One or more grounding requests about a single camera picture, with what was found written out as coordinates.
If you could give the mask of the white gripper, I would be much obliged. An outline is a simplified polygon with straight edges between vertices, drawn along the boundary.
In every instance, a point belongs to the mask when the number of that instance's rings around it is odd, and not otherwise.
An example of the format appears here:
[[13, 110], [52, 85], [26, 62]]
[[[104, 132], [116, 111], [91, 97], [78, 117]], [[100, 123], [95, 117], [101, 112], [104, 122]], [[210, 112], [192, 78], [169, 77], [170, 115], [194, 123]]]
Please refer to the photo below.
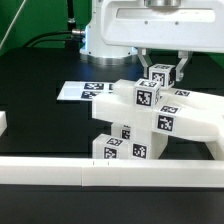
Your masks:
[[152, 65], [147, 48], [180, 50], [180, 82], [193, 52], [224, 53], [224, 0], [104, 0], [101, 36], [108, 45], [140, 47], [144, 78]]

